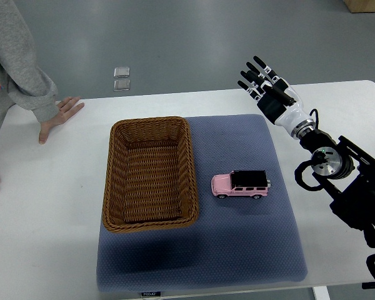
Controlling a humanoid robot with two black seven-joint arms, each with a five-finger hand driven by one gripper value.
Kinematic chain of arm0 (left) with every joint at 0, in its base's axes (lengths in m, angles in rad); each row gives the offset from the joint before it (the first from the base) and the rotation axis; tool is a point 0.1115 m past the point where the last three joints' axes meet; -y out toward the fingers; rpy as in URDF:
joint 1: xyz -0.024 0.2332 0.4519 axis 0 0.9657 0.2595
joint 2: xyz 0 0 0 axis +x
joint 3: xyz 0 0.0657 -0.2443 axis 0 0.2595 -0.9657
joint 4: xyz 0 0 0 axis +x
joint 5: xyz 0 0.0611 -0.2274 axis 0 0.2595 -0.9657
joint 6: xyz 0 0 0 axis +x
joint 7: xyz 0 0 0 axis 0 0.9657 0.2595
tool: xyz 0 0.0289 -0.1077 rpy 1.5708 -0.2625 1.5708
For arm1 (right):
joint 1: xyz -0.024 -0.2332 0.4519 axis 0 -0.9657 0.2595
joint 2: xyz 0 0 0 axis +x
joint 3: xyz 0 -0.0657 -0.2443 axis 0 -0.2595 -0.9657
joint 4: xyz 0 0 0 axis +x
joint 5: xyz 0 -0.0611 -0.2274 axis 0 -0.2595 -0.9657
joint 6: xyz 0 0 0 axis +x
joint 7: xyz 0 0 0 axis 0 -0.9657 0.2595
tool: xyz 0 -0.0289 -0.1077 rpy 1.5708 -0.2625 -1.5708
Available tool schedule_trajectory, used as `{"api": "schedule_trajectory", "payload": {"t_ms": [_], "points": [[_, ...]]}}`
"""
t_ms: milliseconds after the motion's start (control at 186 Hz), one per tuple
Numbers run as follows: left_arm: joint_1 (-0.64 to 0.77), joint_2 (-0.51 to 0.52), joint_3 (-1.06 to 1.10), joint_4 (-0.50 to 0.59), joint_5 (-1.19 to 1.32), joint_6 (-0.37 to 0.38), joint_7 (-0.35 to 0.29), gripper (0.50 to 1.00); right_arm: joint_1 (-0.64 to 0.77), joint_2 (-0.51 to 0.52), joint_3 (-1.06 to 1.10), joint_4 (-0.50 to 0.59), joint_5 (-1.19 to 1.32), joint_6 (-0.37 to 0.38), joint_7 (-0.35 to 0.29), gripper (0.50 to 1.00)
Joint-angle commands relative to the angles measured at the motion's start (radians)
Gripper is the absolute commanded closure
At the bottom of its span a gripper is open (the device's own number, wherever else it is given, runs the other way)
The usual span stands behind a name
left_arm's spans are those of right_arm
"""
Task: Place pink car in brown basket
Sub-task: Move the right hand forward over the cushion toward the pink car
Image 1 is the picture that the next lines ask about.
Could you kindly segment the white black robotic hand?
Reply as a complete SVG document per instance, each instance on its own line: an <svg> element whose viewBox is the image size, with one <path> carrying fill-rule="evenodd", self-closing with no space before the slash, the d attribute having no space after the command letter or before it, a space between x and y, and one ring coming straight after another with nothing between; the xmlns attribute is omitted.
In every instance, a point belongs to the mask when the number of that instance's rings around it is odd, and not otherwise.
<svg viewBox="0 0 375 300"><path fill-rule="evenodd" d="M314 119L304 111L297 92L262 59L258 56L253 56L253 59L262 70L247 62L249 71L241 71L240 74L252 87L238 81L239 87L257 102L258 108L272 124L283 127L292 138L303 138L313 131Z"/></svg>

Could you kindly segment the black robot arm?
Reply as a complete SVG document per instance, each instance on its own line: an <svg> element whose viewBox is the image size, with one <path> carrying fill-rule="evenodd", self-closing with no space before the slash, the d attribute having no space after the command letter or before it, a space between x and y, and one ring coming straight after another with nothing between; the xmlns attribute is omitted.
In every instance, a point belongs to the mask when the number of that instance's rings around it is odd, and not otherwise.
<svg viewBox="0 0 375 300"><path fill-rule="evenodd" d="M332 212L350 228L364 234L375 249L375 159L344 136L338 141L319 129L317 109L306 113L298 93L258 56L247 62L238 81L275 126L280 126L311 153L294 172L307 191L325 190Z"/></svg>

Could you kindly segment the person's bare hand on table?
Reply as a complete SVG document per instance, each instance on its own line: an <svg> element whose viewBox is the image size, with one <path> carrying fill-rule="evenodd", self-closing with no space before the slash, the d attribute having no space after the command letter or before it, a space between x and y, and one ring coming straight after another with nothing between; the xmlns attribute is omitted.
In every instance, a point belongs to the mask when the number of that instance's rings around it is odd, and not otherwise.
<svg viewBox="0 0 375 300"><path fill-rule="evenodd" d="M56 104L59 112L50 120L40 123L39 144L46 143L52 128L65 124L84 107L84 103L80 102L80 100L81 98L79 96L66 97Z"/></svg>

